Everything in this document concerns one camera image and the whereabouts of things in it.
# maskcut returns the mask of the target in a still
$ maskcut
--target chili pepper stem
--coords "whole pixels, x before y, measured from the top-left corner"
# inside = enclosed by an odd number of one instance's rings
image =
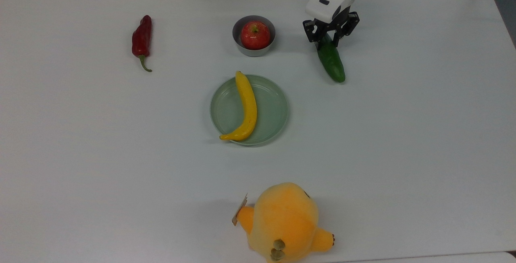
[[[138,58],[140,59],[140,62],[141,62],[141,66],[144,67],[144,70],[147,70],[148,72],[152,72],[151,69],[148,69],[146,66],[145,66],[145,55],[138,55]]]

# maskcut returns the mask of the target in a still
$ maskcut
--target yellow plush toy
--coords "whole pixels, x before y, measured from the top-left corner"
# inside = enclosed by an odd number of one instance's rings
[[[310,252],[326,252],[334,245],[332,233],[317,228],[319,213],[313,199],[296,184],[271,186],[254,208],[243,206],[236,219],[247,233],[249,246],[267,263],[286,263]]]

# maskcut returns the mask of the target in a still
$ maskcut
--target red chili pepper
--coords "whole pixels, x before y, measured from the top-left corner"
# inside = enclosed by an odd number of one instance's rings
[[[149,15],[145,15],[140,21],[140,26],[133,33],[133,54],[140,59],[141,66],[148,72],[152,72],[152,70],[145,67],[145,58],[150,55],[151,34],[152,20]]]

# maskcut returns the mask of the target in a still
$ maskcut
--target tag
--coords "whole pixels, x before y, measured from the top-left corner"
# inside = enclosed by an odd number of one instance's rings
[[[235,216],[233,217],[233,219],[231,220],[231,222],[233,223],[234,226],[236,226],[236,223],[238,222],[238,220],[236,219],[236,215],[238,215],[238,212],[240,212],[240,210],[247,204],[247,193],[246,193],[246,196],[245,198],[243,199],[242,203],[240,204],[240,206],[238,207],[238,211],[236,211],[235,213]]]

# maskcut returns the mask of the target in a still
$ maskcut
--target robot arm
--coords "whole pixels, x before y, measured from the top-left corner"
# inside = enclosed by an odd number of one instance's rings
[[[308,40],[317,45],[328,31],[335,30],[333,43],[337,46],[339,39],[350,35],[360,20],[356,12],[350,13],[353,2],[354,0],[309,0],[305,11],[314,20],[303,22]]]

